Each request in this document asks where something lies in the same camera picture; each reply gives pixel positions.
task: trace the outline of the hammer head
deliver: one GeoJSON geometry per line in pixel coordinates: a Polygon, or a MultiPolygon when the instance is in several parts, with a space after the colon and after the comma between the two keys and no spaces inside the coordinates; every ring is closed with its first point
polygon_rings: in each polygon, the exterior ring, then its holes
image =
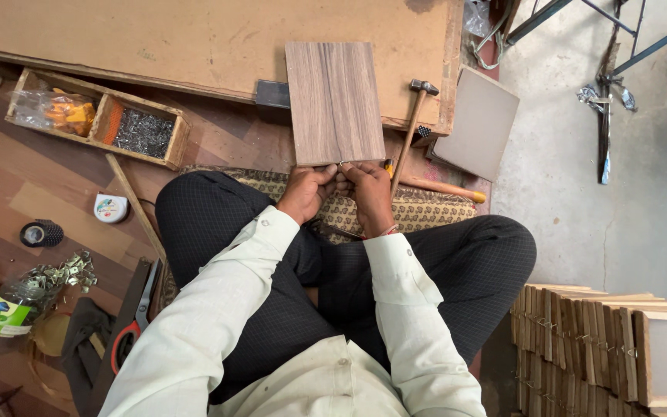
{"type": "Polygon", "coordinates": [[[411,85],[409,85],[409,88],[413,91],[425,90],[426,93],[429,93],[432,96],[436,96],[437,94],[439,94],[439,88],[436,88],[433,85],[431,85],[431,82],[419,81],[416,80],[415,78],[411,80],[411,85]]]}

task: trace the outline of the man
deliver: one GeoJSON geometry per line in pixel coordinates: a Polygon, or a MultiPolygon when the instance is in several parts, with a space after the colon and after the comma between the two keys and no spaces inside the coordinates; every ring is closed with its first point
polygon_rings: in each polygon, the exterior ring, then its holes
{"type": "Polygon", "coordinates": [[[162,190],[156,216],[182,290],[100,415],[485,415],[467,363],[532,272],[523,226],[397,233],[390,176],[368,163],[295,168],[277,204],[194,172],[162,190]],[[357,202],[364,242],[302,226],[334,189],[357,202]]]}

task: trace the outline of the black tape roll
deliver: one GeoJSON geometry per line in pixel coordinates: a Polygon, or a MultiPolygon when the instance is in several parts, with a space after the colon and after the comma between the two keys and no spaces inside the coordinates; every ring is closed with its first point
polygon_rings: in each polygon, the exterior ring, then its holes
{"type": "Polygon", "coordinates": [[[24,225],[19,240],[28,248],[50,248],[63,240],[63,229],[51,220],[35,219],[24,225]]]}

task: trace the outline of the laminate flooring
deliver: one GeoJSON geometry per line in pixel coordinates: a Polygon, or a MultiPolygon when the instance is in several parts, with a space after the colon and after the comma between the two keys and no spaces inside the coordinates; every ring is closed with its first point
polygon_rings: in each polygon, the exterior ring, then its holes
{"type": "Polygon", "coordinates": [[[296,161],[320,166],[384,159],[369,42],[287,42],[296,161]]]}

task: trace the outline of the wooden box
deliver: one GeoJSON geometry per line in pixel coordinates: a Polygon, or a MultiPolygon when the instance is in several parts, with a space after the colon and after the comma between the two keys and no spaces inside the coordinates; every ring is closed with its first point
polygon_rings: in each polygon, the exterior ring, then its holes
{"type": "MultiPolygon", "coordinates": [[[[24,127],[43,131],[56,135],[57,137],[83,143],[85,145],[99,147],[115,154],[132,156],[136,159],[148,161],[160,166],[165,166],[174,171],[177,171],[181,166],[181,158],[185,152],[187,136],[189,136],[191,127],[187,121],[187,117],[181,110],[156,102],[150,102],[140,97],[121,93],[120,91],[105,88],[90,82],[77,80],[69,76],[52,73],[50,71],[33,70],[31,68],[25,68],[24,71],[22,71],[22,75],[19,77],[15,92],[23,90],[42,90],[42,81],[47,83],[49,88],[56,87],[66,91],[67,93],[77,93],[94,99],[94,103],[97,105],[97,109],[92,128],[87,137],[80,137],[79,135],[69,134],[57,129],[41,129],[29,126],[24,127]],[[169,140],[166,154],[163,158],[148,156],[103,143],[102,140],[105,138],[109,127],[110,113],[116,103],[119,103],[125,108],[134,108],[144,113],[153,114],[154,116],[174,121],[172,135],[169,140]]],[[[21,99],[22,98],[19,95],[13,94],[7,115],[5,116],[5,119],[8,122],[15,122],[15,106],[21,99]]]]}

